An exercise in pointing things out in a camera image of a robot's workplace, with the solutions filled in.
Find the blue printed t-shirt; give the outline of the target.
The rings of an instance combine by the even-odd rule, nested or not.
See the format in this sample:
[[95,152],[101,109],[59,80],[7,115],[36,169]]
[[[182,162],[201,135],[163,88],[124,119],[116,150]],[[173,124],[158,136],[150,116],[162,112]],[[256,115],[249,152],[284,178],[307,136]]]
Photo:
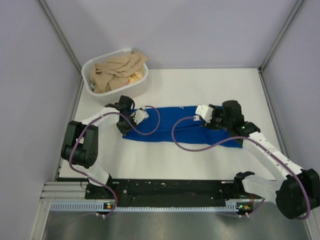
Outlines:
[[[143,120],[136,129],[142,133],[149,133],[154,128],[157,130],[150,135],[141,135],[131,130],[122,138],[138,142],[172,142],[171,132],[174,124],[182,118],[194,116],[196,108],[196,106],[159,107],[158,112],[148,108],[146,112],[149,117]],[[230,137],[227,131],[211,130],[202,126],[202,123],[202,121],[192,119],[183,120],[174,130],[175,140],[183,144],[213,145]]]

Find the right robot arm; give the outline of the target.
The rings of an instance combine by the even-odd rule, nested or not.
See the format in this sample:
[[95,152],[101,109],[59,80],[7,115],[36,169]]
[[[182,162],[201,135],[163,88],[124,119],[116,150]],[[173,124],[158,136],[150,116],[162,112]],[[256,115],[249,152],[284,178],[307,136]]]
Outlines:
[[214,131],[225,130],[253,155],[273,176],[273,180],[247,171],[234,178],[233,192],[239,198],[249,194],[274,204],[288,219],[305,220],[320,205],[320,176],[312,168],[304,169],[274,147],[253,122],[246,121],[236,100],[222,106],[199,105],[195,111],[203,126]]

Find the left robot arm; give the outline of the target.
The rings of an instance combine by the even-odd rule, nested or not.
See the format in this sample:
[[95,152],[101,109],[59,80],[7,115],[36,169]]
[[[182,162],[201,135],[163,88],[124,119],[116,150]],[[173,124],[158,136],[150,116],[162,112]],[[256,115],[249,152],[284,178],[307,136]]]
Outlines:
[[127,134],[139,122],[135,120],[135,103],[128,96],[121,96],[114,104],[107,104],[100,112],[83,120],[68,123],[61,158],[68,161],[69,167],[76,173],[89,179],[96,185],[96,192],[102,198],[109,198],[114,191],[111,177],[98,161],[99,136],[109,127],[116,126],[122,135]]

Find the white plastic laundry basket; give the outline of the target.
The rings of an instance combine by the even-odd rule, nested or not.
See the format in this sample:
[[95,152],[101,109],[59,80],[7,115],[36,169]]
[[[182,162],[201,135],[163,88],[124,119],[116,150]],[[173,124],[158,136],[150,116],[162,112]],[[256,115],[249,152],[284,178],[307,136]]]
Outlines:
[[90,60],[88,60],[81,69],[81,74],[82,74],[82,78],[84,81],[84,87],[86,88],[87,92],[92,95],[93,97],[95,97],[95,99],[97,99],[102,105],[106,105],[108,103],[110,103],[112,100],[116,100],[118,99],[120,96],[124,95],[124,96],[128,96],[130,98],[133,97],[137,97],[141,94],[143,94],[146,89],[147,89],[147,76],[149,74],[149,69],[146,65],[146,63],[143,65],[144,69],[145,69],[145,76],[133,83],[133,84],[129,84],[123,87],[120,87],[116,90],[112,90],[112,91],[108,91],[105,93],[95,93],[94,92],[94,86],[90,81],[90,70],[93,67],[94,64],[96,63],[103,63],[104,61],[111,59],[113,57],[117,57],[117,56],[122,56],[122,55],[126,55],[128,53],[133,53],[136,52],[138,50],[135,49],[121,49],[118,51],[113,51],[95,58],[92,58]]

